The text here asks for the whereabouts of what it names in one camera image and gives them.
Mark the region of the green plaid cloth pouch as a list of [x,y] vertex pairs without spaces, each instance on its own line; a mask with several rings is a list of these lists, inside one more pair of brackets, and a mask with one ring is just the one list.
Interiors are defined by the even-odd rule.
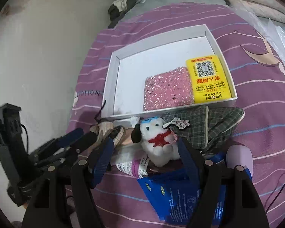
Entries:
[[168,112],[161,117],[165,122],[171,122],[174,118],[187,121],[189,126],[184,129],[179,129],[176,125],[170,125],[169,128],[177,136],[187,139],[194,149],[208,153],[222,148],[244,116],[245,111],[241,108],[210,108],[201,105],[192,109]]

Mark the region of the purple round sponge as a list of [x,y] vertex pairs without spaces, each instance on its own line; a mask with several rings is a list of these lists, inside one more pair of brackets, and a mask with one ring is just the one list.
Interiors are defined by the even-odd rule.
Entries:
[[234,169],[240,165],[249,175],[250,179],[253,177],[253,158],[251,150],[243,145],[232,145],[226,153],[227,168]]

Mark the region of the blue foil packet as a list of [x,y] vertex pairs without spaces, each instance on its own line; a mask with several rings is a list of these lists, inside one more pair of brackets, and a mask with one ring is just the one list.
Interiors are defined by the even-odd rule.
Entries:
[[201,190],[184,168],[137,181],[161,221],[175,225],[189,222]]

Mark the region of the pink glitter sponge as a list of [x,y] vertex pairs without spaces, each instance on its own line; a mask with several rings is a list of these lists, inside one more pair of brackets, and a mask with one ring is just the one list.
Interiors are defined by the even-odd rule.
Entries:
[[148,77],[145,80],[143,110],[159,110],[194,103],[186,67]]

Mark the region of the purple refill pouch bottle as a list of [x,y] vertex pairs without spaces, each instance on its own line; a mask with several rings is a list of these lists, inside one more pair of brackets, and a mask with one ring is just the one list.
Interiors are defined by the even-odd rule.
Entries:
[[140,144],[117,146],[110,164],[138,179],[160,173],[160,169],[150,161]]

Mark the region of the peach puff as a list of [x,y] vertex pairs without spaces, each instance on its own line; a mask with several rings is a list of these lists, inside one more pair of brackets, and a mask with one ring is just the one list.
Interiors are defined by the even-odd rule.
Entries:
[[136,129],[133,128],[128,128],[125,131],[125,134],[120,142],[120,146],[122,147],[128,147],[128,146],[132,146],[134,145],[133,141],[132,141],[132,132],[134,131],[134,137],[138,138],[140,135],[140,132]]

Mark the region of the clear plastic sheet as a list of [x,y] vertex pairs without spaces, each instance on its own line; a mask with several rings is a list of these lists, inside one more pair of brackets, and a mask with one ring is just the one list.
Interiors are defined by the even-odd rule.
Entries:
[[273,46],[285,65],[285,25],[263,17],[257,17],[247,10],[230,9],[252,25]]

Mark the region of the black white crumpled cloth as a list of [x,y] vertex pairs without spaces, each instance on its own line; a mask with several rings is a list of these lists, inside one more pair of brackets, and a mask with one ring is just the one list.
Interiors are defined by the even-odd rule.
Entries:
[[136,0],[115,0],[108,9],[108,15],[111,22],[125,15],[134,7]]

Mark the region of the yellow QR code packet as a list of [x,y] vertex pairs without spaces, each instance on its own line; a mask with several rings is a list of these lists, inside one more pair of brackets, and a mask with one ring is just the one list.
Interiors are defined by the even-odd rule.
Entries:
[[194,103],[202,104],[232,97],[222,64],[216,55],[186,61]]

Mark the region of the white plush dog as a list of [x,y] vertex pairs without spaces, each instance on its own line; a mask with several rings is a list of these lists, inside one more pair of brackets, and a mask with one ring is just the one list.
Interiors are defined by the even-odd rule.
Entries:
[[132,142],[141,144],[156,167],[180,159],[177,135],[169,128],[164,128],[165,123],[161,117],[151,117],[138,123],[131,133]]

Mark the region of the beige plaid cloth pouch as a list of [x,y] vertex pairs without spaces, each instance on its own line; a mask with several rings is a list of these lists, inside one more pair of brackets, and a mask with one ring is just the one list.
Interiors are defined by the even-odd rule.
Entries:
[[122,139],[126,134],[126,129],[123,126],[116,126],[109,121],[103,121],[97,125],[90,127],[90,132],[93,132],[97,135],[97,140],[90,146],[90,149],[94,150],[107,138],[113,140],[114,147],[121,144]]

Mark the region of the purple striped bed sheet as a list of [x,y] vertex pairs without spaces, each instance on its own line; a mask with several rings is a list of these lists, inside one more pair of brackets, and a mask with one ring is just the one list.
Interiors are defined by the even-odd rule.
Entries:
[[265,54],[263,37],[224,5],[180,3],[161,6],[101,31],[80,71],[68,131],[88,132],[100,110],[112,52],[166,31],[205,24],[216,39],[231,71],[245,117],[233,141],[250,148],[253,184],[268,209],[271,227],[285,218],[285,72],[254,61],[249,52]]

